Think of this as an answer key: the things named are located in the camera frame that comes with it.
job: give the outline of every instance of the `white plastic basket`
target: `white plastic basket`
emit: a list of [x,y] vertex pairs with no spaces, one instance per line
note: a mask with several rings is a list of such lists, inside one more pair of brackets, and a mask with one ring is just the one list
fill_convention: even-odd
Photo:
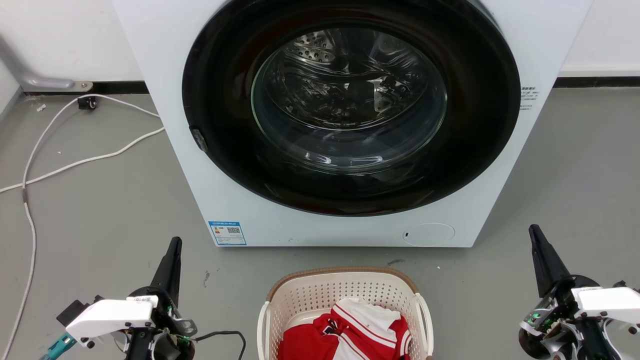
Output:
[[399,311],[409,325],[413,360],[433,360],[433,324],[429,308],[405,274],[369,266],[296,272],[280,279],[260,310],[257,343],[260,360],[276,360],[282,334],[328,313],[336,301],[357,297]]

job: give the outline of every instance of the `power cord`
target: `power cord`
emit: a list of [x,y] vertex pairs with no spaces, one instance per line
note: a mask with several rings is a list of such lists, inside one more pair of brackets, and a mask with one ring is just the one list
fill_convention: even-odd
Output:
[[244,336],[242,335],[242,332],[239,331],[214,331],[214,332],[210,332],[209,334],[203,335],[199,338],[193,338],[192,340],[195,342],[199,342],[202,340],[206,340],[209,339],[212,336],[215,335],[238,335],[240,336],[240,338],[242,339],[242,349],[240,350],[240,356],[238,357],[238,360],[242,360],[242,355],[244,354],[244,348],[246,348],[246,340],[244,339]]
[[109,99],[115,102],[119,102],[120,104],[124,104],[127,106],[131,106],[132,108],[136,108],[144,113],[147,113],[149,115],[155,116],[155,117],[160,117],[158,114],[156,113],[152,113],[151,111],[147,111],[144,110],[143,108],[140,108],[138,106],[135,106],[133,104],[129,104],[128,102],[125,101],[121,101],[118,99],[114,99],[112,97],[108,97],[105,95],[100,95],[100,94],[87,94],[87,95],[82,95],[79,96],[77,98],[75,98],[74,100],[70,101],[67,105],[65,105],[64,107],[62,107],[62,109],[56,114],[56,116],[53,117],[53,119],[51,119],[51,122],[49,123],[49,125],[44,129],[44,131],[42,132],[42,135],[40,135],[40,138],[38,139],[38,141],[36,142],[36,145],[33,147],[33,150],[31,151],[31,155],[29,156],[29,160],[27,161],[27,165],[24,167],[24,174],[22,175],[22,184],[16,184],[13,186],[9,186],[3,189],[0,189],[0,193],[3,193],[5,191],[11,190],[11,189],[15,189],[15,188],[19,188],[22,187],[22,201],[24,202],[24,211],[27,214],[27,219],[29,220],[29,225],[31,226],[31,239],[32,239],[32,251],[31,251],[31,266],[29,268],[29,278],[27,280],[27,285],[26,288],[24,290],[24,295],[22,296],[22,302],[20,303],[20,309],[18,310],[18,316],[15,319],[15,323],[13,325],[13,329],[11,331],[11,336],[9,337],[9,342],[6,346],[6,349],[4,350],[4,355],[2,356],[2,360],[6,360],[7,356],[9,355],[9,351],[11,350],[11,346],[13,345],[13,341],[15,339],[15,335],[18,331],[18,326],[20,325],[20,319],[22,319],[22,314],[24,313],[24,306],[27,302],[27,297],[29,296],[29,291],[31,290],[31,282],[33,281],[33,272],[35,269],[35,265],[36,265],[36,228],[35,225],[33,224],[33,219],[31,218],[31,212],[29,211],[29,201],[28,201],[28,196],[27,196],[27,184],[32,184],[35,183],[36,181],[40,181],[43,179],[46,179],[49,176],[53,176],[55,174],[58,174],[62,171],[65,171],[67,169],[70,169],[72,167],[78,166],[80,164],[83,163],[88,163],[90,161],[94,161],[94,160],[99,160],[99,159],[104,159],[104,158],[110,158],[112,156],[116,156],[119,155],[123,152],[125,152],[128,148],[132,147],[133,145],[135,145],[136,143],[152,136],[155,134],[160,133],[161,131],[164,130],[164,128],[160,128],[156,131],[153,131],[149,134],[143,135],[137,139],[135,139],[132,143],[130,143],[129,145],[125,146],[124,148],[120,149],[119,151],[113,152],[111,154],[106,154],[106,155],[102,155],[102,156],[96,156],[94,158],[89,158],[89,159],[85,159],[85,160],[81,160],[81,161],[77,161],[73,164],[67,165],[66,167],[57,169],[53,172],[50,172],[46,175],[40,176],[36,179],[33,180],[29,180],[27,181],[27,174],[29,173],[29,168],[31,167],[31,162],[33,161],[33,156],[35,155],[36,150],[38,149],[38,146],[40,145],[40,142],[42,141],[42,138],[44,137],[44,135],[48,132],[49,128],[53,125],[54,121],[56,121],[56,119],[60,116],[60,114],[65,111],[69,106],[75,104],[77,102],[78,99],[82,99],[85,97],[89,97],[89,96],[95,96],[95,97],[101,97],[103,99]]

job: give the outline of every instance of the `front-loading washing machine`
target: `front-loading washing machine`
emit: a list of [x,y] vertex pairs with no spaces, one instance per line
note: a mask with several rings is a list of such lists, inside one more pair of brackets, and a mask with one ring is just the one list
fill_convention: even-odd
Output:
[[219,246],[472,246],[590,4],[115,0]]

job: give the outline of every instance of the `black baseboard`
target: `black baseboard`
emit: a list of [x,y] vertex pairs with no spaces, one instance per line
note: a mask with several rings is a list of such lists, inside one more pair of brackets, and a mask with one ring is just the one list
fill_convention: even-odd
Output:
[[[580,78],[557,78],[554,88],[618,88],[640,86],[640,76],[594,76]],[[93,94],[149,94],[144,81],[99,81],[89,91]],[[86,92],[25,92],[25,95],[83,95]]]
[[25,95],[149,94],[144,81],[97,81],[87,92],[25,92]]
[[640,76],[557,78],[554,88],[619,88],[640,86]]

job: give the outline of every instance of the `white wall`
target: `white wall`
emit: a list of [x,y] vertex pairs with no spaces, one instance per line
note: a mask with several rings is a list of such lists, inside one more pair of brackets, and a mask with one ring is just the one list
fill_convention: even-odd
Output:
[[640,76],[640,0],[595,0],[561,76]]
[[[640,76],[638,14],[640,0],[595,0],[561,75]],[[0,34],[44,76],[143,79],[111,0],[2,0]]]
[[111,0],[0,0],[0,35],[43,76],[142,80]]
[[9,104],[16,91],[18,91],[18,82],[9,73],[9,70],[0,61],[0,121],[2,121],[2,113]]

